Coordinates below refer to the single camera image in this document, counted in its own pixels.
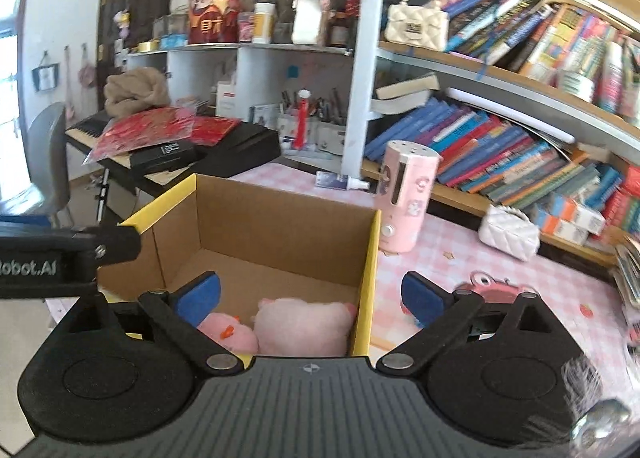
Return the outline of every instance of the pink plush toy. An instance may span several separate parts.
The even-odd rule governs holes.
[[[262,299],[254,332],[260,354],[273,357],[343,357],[356,318],[350,303]]]
[[[255,355],[258,352],[254,331],[242,324],[239,317],[211,312],[198,325],[198,330],[235,354]]]

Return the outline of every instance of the blue gripper pad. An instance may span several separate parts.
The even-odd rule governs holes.
[[[197,328],[220,303],[220,278],[215,272],[205,272],[181,287],[175,295],[175,313]]]
[[[428,327],[452,306],[453,296],[417,272],[402,278],[401,297],[404,306],[423,328]]]

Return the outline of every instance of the white quilted handbag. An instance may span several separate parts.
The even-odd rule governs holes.
[[[433,0],[435,8],[409,6],[407,1],[400,0],[400,4],[389,7],[386,40],[443,52],[449,34],[449,15],[440,9],[440,0]]]
[[[490,205],[478,236],[484,244],[521,261],[529,261],[540,248],[540,229],[523,212],[511,207]]]

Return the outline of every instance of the sticker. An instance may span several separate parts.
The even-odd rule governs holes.
[[[429,183],[431,182],[431,180],[429,180],[427,177],[425,176],[421,176],[420,178],[418,178],[415,181],[415,186],[418,187],[418,192],[420,194],[422,194],[423,192],[426,192],[429,190]]]
[[[379,191],[380,195],[384,196],[389,190],[389,185],[391,184],[391,169],[388,165],[385,165],[381,171],[382,175],[380,176],[380,184]]]
[[[593,319],[593,310],[589,307],[588,304],[580,305],[580,313],[587,317],[587,319]]]
[[[407,205],[406,215],[413,216],[415,218],[416,216],[423,214],[426,209],[427,202],[423,202],[422,200],[411,200]]]

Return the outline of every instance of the red plastic bag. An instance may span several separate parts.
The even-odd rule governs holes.
[[[193,109],[161,107],[112,120],[84,163],[97,162],[134,149],[189,138]]]
[[[210,147],[225,138],[239,123],[238,118],[194,117],[189,140],[194,144]]]

